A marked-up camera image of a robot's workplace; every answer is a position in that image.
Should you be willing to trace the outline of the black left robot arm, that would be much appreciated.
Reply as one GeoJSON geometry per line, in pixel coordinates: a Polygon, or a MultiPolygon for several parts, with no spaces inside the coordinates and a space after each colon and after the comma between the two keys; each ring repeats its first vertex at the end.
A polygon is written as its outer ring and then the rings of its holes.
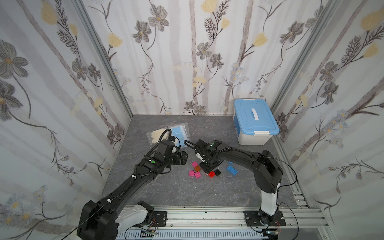
{"type": "Polygon", "coordinates": [[[180,150],[177,141],[171,129],[166,129],[120,186],[98,202],[86,203],[79,224],[73,230],[77,236],[82,240],[114,240],[121,228],[149,225],[154,215],[152,206],[140,201],[127,211],[124,208],[137,191],[158,175],[166,174],[165,169],[186,164],[188,154],[180,150]]]}

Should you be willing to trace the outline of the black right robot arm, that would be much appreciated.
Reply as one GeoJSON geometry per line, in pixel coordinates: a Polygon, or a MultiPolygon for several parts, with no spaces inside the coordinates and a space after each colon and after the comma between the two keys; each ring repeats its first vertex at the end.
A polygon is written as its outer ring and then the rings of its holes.
{"type": "Polygon", "coordinates": [[[203,140],[196,143],[184,141],[184,144],[193,149],[198,159],[201,160],[200,168],[208,176],[218,170],[224,162],[232,162],[253,172],[255,183],[262,191],[261,205],[258,218],[262,225],[270,226],[276,222],[279,211],[278,192],[283,188],[283,168],[280,159],[275,158],[269,151],[249,152],[226,145],[221,141],[213,141],[210,144],[203,140]]]}

